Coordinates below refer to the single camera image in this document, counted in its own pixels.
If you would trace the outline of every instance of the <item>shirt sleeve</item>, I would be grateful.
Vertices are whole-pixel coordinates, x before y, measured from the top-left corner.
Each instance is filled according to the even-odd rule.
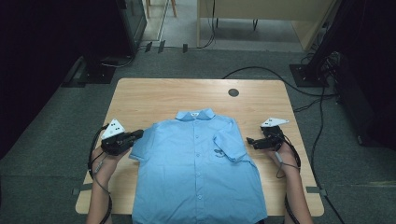
[[[214,136],[215,144],[227,155],[230,161],[241,161],[247,154],[241,133],[234,119]]]
[[[130,159],[137,161],[146,161],[149,159],[149,148],[152,146],[154,130],[155,125],[147,128],[143,132],[143,136],[134,142],[131,154],[129,155]]]

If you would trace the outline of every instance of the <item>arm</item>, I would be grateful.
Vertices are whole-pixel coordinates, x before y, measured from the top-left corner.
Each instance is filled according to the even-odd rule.
[[[110,181],[111,176],[114,174],[118,162],[126,153],[128,153],[128,151],[129,150],[126,150],[117,157],[107,155],[106,153],[103,153],[101,156],[99,156],[103,152],[100,147],[93,151],[92,159],[98,156],[99,157],[93,162],[92,165],[93,178],[95,180],[92,181],[91,203],[86,221],[87,224],[100,223],[104,218],[107,212],[109,200],[108,182]],[[95,169],[99,166],[101,161],[103,163],[96,173]],[[106,223],[112,223],[111,216],[107,219]]]
[[[278,153],[282,158],[283,162],[289,165],[282,165],[276,158],[273,150],[264,150],[264,153],[269,156],[274,163],[283,171],[286,177],[286,193],[288,195],[288,201],[290,209],[294,216],[300,223],[313,223],[311,214],[309,213],[308,204],[304,196],[303,182],[300,177],[299,170],[293,166],[297,166],[297,162],[294,159],[293,152],[287,144],[282,144]],[[292,224],[293,221],[290,218],[288,212],[285,215],[285,224]]]

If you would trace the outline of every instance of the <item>desk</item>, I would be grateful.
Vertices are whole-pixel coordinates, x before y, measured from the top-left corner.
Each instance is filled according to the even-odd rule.
[[[201,18],[291,21],[303,50],[309,50],[337,0],[197,0],[197,47]]]
[[[230,96],[229,89],[237,89],[239,95]],[[281,81],[124,78],[117,85],[104,124],[117,119],[128,132],[132,132],[146,129],[156,121],[173,119],[178,110],[207,107],[216,114],[234,118],[244,139],[263,138],[260,125],[269,117],[288,119],[290,123],[281,128],[300,154],[303,184],[305,187],[316,186],[290,100]],[[261,175],[268,215],[283,216],[285,179],[276,178],[277,167],[262,152],[254,150],[248,143],[246,148]],[[127,156],[120,160],[109,183],[113,214],[132,213],[138,166],[138,161]],[[84,184],[91,182],[87,172]],[[312,216],[321,216],[324,208],[319,194],[305,191],[305,196]],[[79,194],[78,213],[88,213],[90,198],[90,190]]]

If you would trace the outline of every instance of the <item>shirt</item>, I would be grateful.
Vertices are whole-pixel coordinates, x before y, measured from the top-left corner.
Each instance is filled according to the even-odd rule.
[[[256,223],[267,217],[259,171],[236,121],[212,109],[154,123],[140,161],[133,223]]]

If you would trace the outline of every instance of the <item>person's left hand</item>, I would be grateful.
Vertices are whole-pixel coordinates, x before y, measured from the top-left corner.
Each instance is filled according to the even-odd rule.
[[[98,157],[92,164],[92,171],[93,174],[95,175],[95,178],[98,180],[102,181],[103,183],[106,183],[110,180],[111,176],[114,174],[117,168],[117,164],[119,163],[120,159],[127,154],[131,149],[129,148],[128,150],[122,152],[118,156],[111,156],[111,155],[106,155],[106,153],[102,153],[103,150],[101,147],[97,147],[93,152],[92,152],[92,160],[95,159],[97,156],[99,156],[101,153],[102,155]],[[98,167],[100,161],[103,161],[102,166],[98,170],[97,173],[95,173],[96,167]]]

